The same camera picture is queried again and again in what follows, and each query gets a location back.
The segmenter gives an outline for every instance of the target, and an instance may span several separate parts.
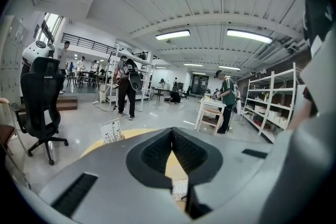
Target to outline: shoe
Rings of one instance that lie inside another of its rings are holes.
[[[225,134],[225,131],[218,129],[217,134]]]

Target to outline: white floor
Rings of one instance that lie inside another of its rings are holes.
[[[110,120],[120,118],[122,130],[151,128],[163,129],[166,127],[186,127],[194,128],[197,118],[197,109],[199,104],[197,99],[191,97],[188,100],[182,100],[180,104],[170,104],[164,101],[157,102],[155,98],[152,101],[145,101],[143,112],[137,111],[140,102],[136,102],[135,119],[129,120],[128,116],[119,117],[117,110],[114,112],[104,112],[102,110],[112,111],[113,106],[109,104],[92,105],[95,94],[79,94],[78,110],[62,111],[59,134],[68,140],[69,146],[64,146],[61,142],[53,142],[51,151],[55,165],[48,164],[46,149],[43,145],[33,151],[33,157],[24,154],[23,149],[18,141],[14,139],[9,146],[14,153],[14,160],[24,171],[33,191],[38,193],[43,186],[60,170],[78,160],[81,154],[95,141],[101,139],[99,125]],[[229,137],[238,140],[246,140],[257,143],[266,143],[266,141],[257,135],[257,131],[247,121],[242,119],[241,122],[234,117],[230,124],[232,131],[227,132],[223,137]],[[212,134],[213,128],[202,126],[202,132]],[[26,148],[30,148],[37,139],[28,134],[22,134]],[[18,178],[11,163],[6,161],[8,169]]]

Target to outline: black railing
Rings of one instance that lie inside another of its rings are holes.
[[[138,58],[140,58],[142,60],[147,60],[148,51],[146,51],[146,52],[143,51],[143,52],[141,52],[139,54],[133,54],[133,56],[138,57]]]
[[[112,54],[115,55],[117,52],[117,49],[107,46],[105,44],[87,38],[77,37],[71,34],[63,33],[61,42],[65,41],[69,41],[71,45],[104,52],[105,54],[110,54],[112,52]]]

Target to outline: fluorescent light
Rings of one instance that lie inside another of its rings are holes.
[[[226,69],[240,70],[240,68],[238,68],[238,67],[219,66],[219,68],[226,68]]]
[[[175,32],[170,32],[166,34],[160,34],[156,35],[157,40],[162,40],[162,39],[169,39],[169,38],[174,38],[174,37],[188,37],[190,36],[190,31],[189,30],[182,30],[182,31],[175,31]]]
[[[195,123],[192,123],[192,122],[189,122],[189,121],[183,121],[184,123],[188,123],[188,124],[191,124],[191,125],[195,125]]]
[[[232,29],[228,29],[227,30],[227,35],[228,36],[233,36],[233,37],[243,37],[243,38],[249,38],[249,39],[254,39],[257,41],[261,41],[264,43],[272,43],[273,39],[263,36],[263,35],[259,35],[259,34],[255,34],[255,33],[251,33],[251,32],[247,32],[247,31],[240,31],[240,30],[232,30]]]
[[[191,67],[202,67],[203,65],[200,65],[199,63],[185,63],[185,66],[191,66]]]

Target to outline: green shirt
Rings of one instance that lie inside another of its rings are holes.
[[[226,105],[235,104],[235,95],[233,94],[235,91],[234,82],[230,78],[226,78],[223,81],[221,92],[223,93],[223,92],[226,92],[227,90],[230,90],[230,93],[222,97],[223,103]]]

